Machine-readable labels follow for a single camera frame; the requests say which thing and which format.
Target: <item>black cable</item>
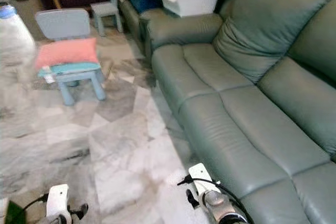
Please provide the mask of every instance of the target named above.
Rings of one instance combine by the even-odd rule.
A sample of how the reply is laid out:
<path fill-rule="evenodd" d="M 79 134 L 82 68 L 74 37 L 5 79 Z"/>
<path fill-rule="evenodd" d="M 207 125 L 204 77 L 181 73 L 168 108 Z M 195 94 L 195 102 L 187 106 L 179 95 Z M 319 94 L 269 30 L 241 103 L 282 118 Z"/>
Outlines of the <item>black cable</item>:
<path fill-rule="evenodd" d="M 240 201 L 240 199 L 238 199 L 237 196 L 233 192 L 231 192 L 229 189 L 227 189 L 225 186 L 223 186 L 221 184 L 217 184 L 216 182 L 213 182 L 211 180 L 203 179 L 203 178 L 192 178 L 190 175 L 186 176 L 184 178 L 184 180 L 182 182 L 178 183 L 177 185 L 179 186 L 179 185 L 184 184 L 184 183 L 190 184 L 191 182 L 196 181 L 196 180 L 213 184 L 217 188 L 219 188 L 219 189 L 223 190 L 224 192 L 226 192 L 227 194 L 229 194 L 235 200 L 235 203 L 236 203 L 237 207 L 239 207 L 243 211 L 243 213 L 246 215 L 246 218 L 247 218 L 249 224 L 254 224 L 254 221 L 253 221 L 251 215 L 247 212 L 245 206 Z"/>
<path fill-rule="evenodd" d="M 17 213 L 16 216 L 14 216 L 14 218 L 10 221 L 10 223 L 13 223 L 14 224 L 14 221 L 20 216 L 22 215 L 26 210 L 27 208 L 29 208 L 30 206 L 32 206 L 33 204 L 35 204 L 36 202 L 39 202 L 39 201 L 42 201 L 42 202 L 47 202 L 48 200 L 48 196 L 49 194 L 43 194 L 41 197 L 33 200 L 32 202 L 30 202 L 27 206 L 25 206 L 19 213 Z"/>

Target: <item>blue plastic chair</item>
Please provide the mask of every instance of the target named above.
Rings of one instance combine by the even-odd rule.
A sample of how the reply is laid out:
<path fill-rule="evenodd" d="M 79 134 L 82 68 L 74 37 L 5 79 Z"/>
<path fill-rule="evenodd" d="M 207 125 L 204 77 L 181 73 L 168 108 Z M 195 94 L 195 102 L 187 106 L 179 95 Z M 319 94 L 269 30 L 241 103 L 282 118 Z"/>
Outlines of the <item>blue plastic chair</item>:
<path fill-rule="evenodd" d="M 88 38 L 90 35 L 89 15 L 84 9 L 46 10 L 35 15 L 42 33 L 55 41 L 64 39 Z M 50 67 L 51 73 L 41 69 L 39 76 L 52 74 L 61 90 L 64 103 L 71 106 L 75 103 L 68 86 L 79 80 L 90 79 L 99 100 L 106 98 L 101 82 L 104 76 L 97 63 L 67 63 Z"/>
<path fill-rule="evenodd" d="M 102 17 L 115 16 L 117 22 L 117 29 L 120 33 L 123 32 L 121 19 L 118 10 L 118 0 L 110 0 L 109 2 L 102 2 L 97 4 L 91 4 L 93 17 L 95 19 L 94 24 L 100 36 L 105 36 L 104 24 Z"/>

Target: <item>sofa armrest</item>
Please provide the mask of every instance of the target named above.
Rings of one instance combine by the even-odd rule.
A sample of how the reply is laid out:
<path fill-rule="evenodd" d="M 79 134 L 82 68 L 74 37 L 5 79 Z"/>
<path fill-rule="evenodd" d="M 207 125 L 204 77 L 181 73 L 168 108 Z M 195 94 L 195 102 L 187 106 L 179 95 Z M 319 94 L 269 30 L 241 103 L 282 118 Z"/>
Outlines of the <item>sofa armrest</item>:
<path fill-rule="evenodd" d="M 210 43 L 222 23 L 218 14 L 153 19 L 146 27 L 146 56 L 151 57 L 152 51 L 166 44 Z"/>
<path fill-rule="evenodd" d="M 178 16 L 172 12 L 169 12 L 164 8 L 155 8 L 144 11 L 139 16 L 139 28 L 141 40 L 145 41 L 147 24 L 154 19 L 166 19 L 166 18 L 178 18 Z"/>

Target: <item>pink pillow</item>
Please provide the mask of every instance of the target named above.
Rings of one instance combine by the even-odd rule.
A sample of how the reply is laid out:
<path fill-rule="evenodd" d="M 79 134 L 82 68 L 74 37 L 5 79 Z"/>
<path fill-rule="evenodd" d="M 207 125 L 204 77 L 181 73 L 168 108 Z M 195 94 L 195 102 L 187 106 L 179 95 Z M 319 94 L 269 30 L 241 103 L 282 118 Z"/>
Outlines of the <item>pink pillow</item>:
<path fill-rule="evenodd" d="M 98 63 L 95 38 L 62 40 L 41 46 L 35 66 L 40 69 L 75 62 Z"/>

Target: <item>green object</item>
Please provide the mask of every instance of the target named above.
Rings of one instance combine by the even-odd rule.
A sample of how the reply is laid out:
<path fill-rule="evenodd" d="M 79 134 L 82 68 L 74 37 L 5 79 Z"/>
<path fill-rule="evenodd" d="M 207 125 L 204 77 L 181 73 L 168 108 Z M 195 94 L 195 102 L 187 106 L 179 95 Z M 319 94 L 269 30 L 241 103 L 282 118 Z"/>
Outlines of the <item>green object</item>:
<path fill-rule="evenodd" d="M 336 0 L 229 0 L 147 27 L 173 114 L 255 223 L 335 223 L 335 13 Z"/>
<path fill-rule="evenodd" d="M 26 212 L 22 210 L 22 207 L 20 207 L 18 204 L 9 201 L 5 224 L 25 224 Z"/>

